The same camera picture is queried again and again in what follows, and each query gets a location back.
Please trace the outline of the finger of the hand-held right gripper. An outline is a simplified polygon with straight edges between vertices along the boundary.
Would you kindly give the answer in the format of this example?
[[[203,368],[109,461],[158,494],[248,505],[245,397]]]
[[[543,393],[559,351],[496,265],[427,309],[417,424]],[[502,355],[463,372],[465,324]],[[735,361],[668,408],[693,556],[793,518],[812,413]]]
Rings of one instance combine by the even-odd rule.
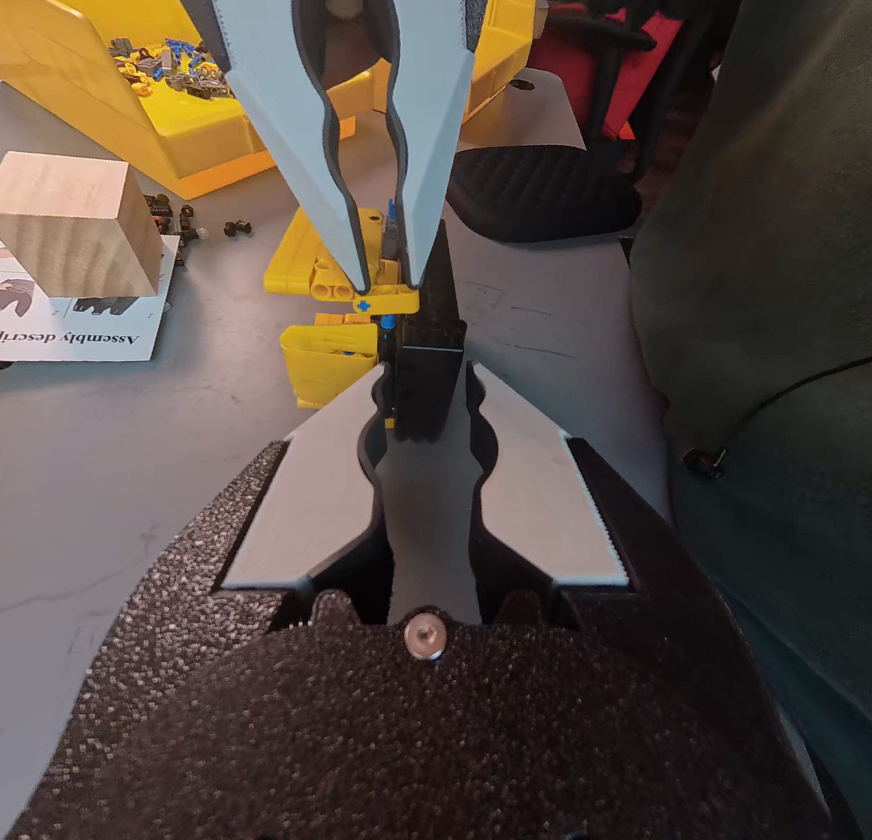
[[[417,289],[437,235],[474,69],[466,0],[370,0],[373,42],[390,63],[386,124],[403,280]]]
[[[236,98],[332,257],[371,286],[357,205],[339,169],[339,119],[322,85],[324,0],[211,0]]]

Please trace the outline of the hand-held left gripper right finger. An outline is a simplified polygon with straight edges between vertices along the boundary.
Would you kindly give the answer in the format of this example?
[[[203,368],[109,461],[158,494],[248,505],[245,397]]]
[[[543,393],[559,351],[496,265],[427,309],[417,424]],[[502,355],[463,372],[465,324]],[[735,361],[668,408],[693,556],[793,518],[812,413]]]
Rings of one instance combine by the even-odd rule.
[[[546,586],[629,588],[629,574],[582,471],[571,437],[495,373],[466,365],[470,449],[481,475],[474,526],[496,554]]]

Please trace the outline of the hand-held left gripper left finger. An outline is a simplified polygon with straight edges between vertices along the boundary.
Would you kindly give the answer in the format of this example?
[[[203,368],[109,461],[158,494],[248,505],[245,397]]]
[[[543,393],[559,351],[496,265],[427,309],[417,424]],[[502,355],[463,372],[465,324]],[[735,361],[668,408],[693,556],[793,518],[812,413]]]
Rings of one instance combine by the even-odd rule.
[[[376,471],[387,452],[386,386],[387,365],[376,365],[286,436],[222,590],[312,581],[374,533],[384,517]]]

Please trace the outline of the partly built yellow lego model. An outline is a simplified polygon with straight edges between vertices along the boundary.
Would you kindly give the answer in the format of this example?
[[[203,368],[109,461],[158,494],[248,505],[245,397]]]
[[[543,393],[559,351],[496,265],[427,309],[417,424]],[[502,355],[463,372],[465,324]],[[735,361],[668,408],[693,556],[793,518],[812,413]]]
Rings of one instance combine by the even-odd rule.
[[[289,381],[301,409],[320,410],[377,364],[391,376],[386,426],[399,442],[437,442],[445,429],[466,343],[446,224],[441,222],[423,282],[411,289],[390,235],[394,208],[359,212],[372,288],[353,289],[302,209],[295,213],[264,275],[268,293],[310,297],[343,313],[318,312],[313,323],[280,337]]]

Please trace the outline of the assorted lego parts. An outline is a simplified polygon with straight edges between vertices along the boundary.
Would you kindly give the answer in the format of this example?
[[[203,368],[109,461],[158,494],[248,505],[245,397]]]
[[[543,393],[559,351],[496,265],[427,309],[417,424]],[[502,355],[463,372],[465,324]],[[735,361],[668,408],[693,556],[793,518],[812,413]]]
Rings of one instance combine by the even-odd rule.
[[[107,48],[121,77],[140,97],[149,97],[157,84],[200,99],[234,98],[226,75],[204,42],[192,45],[180,39],[135,47],[127,38],[114,39]]]

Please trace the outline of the yellow plastic storage bin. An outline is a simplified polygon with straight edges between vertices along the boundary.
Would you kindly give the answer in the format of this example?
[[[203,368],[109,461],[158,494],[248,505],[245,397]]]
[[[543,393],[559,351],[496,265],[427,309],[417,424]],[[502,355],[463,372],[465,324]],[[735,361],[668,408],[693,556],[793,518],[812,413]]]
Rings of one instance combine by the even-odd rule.
[[[2,81],[162,187],[197,198],[273,169],[233,98],[201,99],[151,81],[140,97],[111,55],[202,36],[180,0],[1,0]]]
[[[463,124],[488,105],[526,66],[536,11],[537,0],[487,0]]]

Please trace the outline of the red black bag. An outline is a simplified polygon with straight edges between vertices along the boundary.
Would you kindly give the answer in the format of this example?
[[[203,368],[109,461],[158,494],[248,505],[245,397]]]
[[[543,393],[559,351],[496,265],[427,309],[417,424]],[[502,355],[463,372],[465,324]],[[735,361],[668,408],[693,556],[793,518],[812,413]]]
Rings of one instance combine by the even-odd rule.
[[[626,10],[593,17],[556,5],[529,52],[529,68],[560,78],[586,142],[620,136],[683,26],[659,12],[643,25],[625,21]]]

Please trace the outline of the wooden block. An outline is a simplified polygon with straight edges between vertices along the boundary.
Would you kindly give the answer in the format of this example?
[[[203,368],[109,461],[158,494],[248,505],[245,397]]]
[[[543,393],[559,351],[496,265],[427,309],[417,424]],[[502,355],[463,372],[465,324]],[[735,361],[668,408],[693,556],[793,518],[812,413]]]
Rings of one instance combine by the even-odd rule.
[[[125,161],[8,151],[1,240],[48,297],[158,293],[164,243]]]

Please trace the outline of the white assembly instruction sheet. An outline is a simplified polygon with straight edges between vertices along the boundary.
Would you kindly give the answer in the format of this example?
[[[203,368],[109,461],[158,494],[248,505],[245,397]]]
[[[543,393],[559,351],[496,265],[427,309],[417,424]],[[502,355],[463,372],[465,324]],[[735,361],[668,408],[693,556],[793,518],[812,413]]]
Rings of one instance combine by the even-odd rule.
[[[162,240],[158,292],[146,298],[50,298],[2,246],[2,364],[149,360],[180,246],[179,235]]]

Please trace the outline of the person's green sweatshirt torso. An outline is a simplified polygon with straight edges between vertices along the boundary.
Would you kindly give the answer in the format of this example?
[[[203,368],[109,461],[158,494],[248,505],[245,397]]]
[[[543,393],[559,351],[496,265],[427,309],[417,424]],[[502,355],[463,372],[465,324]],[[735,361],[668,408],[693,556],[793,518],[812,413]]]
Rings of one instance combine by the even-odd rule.
[[[870,0],[743,0],[633,249],[672,504],[707,573],[870,719]]]

